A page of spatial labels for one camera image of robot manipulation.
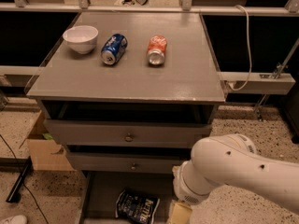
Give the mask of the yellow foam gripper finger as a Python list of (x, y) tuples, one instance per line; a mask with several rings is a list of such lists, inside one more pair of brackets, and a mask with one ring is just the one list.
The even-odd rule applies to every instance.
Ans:
[(170, 204), (167, 224), (189, 224), (191, 207), (183, 202), (173, 201)]

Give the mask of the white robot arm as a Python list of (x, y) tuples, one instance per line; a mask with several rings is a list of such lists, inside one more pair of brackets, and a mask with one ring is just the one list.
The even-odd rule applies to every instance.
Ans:
[(174, 168), (191, 224), (298, 224), (299, 165), (258, 154), (242, 134), (203, 138)]

